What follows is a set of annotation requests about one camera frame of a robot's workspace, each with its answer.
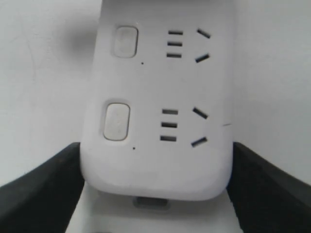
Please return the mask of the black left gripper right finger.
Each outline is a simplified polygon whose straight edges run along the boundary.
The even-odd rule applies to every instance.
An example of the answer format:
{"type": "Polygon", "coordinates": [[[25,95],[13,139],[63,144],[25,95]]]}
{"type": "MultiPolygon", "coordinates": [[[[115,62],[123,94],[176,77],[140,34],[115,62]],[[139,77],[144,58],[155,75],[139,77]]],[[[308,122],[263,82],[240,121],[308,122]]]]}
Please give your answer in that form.
{"type": "Polygon", "coordinates": [[[227,192],[244,233],[311,231],[310,185],[238,142],[227,192]]]}

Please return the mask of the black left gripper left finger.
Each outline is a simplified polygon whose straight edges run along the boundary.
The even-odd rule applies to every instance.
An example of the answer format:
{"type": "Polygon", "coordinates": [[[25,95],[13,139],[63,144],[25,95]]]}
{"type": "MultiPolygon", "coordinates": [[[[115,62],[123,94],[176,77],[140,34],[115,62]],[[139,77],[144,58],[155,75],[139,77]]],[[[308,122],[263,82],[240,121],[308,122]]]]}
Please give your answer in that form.
{"type": "Polygon", "coordinates": [[[0,188],[2,233],[64,233],[85,180],[80,144],[71,143],[27,174],[0,188]]]}

